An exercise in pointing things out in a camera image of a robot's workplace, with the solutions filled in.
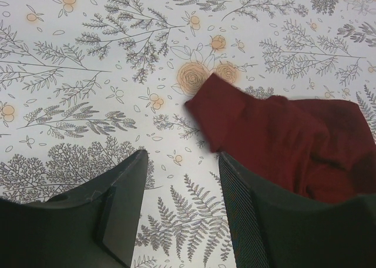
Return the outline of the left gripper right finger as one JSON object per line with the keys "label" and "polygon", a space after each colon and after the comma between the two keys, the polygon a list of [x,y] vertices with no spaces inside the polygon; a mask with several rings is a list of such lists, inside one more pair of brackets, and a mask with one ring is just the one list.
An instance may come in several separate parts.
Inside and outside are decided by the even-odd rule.
{"label": "left gripper right finger", "polygon": [[375,266],[375,195],[308,199],[226,153],[219,172],[237,267]]}

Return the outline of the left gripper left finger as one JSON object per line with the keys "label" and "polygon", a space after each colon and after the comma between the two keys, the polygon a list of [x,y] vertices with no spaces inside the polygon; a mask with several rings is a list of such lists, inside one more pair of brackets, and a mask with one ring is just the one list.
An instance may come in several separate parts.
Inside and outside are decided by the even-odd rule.
{"label": "left gripper left finger", "polygon": [[138,150],[46,202],[1,200],[1,266],[130,267],[147,164]]}

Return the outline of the dark red t-shirt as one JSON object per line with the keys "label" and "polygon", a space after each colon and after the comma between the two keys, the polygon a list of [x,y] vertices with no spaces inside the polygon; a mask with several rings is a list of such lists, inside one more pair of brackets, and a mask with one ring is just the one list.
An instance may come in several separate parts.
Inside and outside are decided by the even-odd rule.
{"label": "dark red t-shirt", "polygon": [[212,75],[185,104],[212,152],[326,203],[375,193],[375,142],[356,103],[257,99]]}

